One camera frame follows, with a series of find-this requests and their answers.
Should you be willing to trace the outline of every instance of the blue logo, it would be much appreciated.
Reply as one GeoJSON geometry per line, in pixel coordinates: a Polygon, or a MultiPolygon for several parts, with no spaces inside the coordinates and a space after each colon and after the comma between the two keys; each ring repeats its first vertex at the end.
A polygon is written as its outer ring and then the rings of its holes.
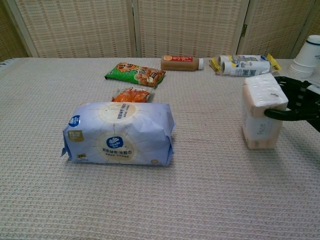
{"type": "Polygon", "coordinates": [[[80,123],[80,115],[73,116],[69,121],[69,126],[76,127],[80,123]]]}
{"type": "Polygon", "coordinates": [[[106,145],[111,149],[117,149],[124,145],[124,141],[119,136],[113,136],[106,140],[106,145]]]}

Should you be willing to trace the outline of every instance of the blue and white package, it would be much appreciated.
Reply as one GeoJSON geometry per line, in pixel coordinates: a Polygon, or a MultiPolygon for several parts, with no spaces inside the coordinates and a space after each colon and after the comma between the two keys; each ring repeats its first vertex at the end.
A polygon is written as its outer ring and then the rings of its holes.
{"type": "Polygon", "coordinates": [[[73,162],[166,166],[174,127],[165,103],[87,103],[63,130],[62,154],[73,162]]]}

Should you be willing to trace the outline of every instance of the green snack bag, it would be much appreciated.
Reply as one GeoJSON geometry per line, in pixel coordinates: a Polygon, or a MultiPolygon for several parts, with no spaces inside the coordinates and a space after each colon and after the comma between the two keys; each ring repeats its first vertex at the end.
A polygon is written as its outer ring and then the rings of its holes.
{"type": "Polygon", "coordinates": [[[105,75],[105,79],[117,79],[133,84],[156,87],[164,78],[165,73],[166,71],[155,68],[120,62],[105,75]]]}

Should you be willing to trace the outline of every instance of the tissue box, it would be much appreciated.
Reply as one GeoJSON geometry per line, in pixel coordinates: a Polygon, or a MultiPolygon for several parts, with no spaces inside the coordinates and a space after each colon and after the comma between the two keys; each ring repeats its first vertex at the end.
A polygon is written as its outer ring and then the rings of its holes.
{"type": "Polygon", "coordinates": [[[62,154],[74,162],[169,165],[174,126],[168,104],[88,103],[63,130],[62,154]]]}
{"type": "Polygon", "coordinates": [[[276,146],[282,121],[265,116],[266,109],[285,111],[288,98],[272,74],[248,77],[242,89],[242,129],[250,149],[276,146]]]}

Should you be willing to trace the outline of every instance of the brown bottle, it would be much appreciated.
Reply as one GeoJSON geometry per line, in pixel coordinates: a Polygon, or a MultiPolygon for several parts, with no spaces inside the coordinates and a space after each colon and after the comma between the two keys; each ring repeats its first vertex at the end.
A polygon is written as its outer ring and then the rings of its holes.
{"type": "Polygon", "coordinates": [[[171,71],[195,71],[204,69],[204,59],[192,56],[165,55],[161,58],[161,69],[171,71]]]}

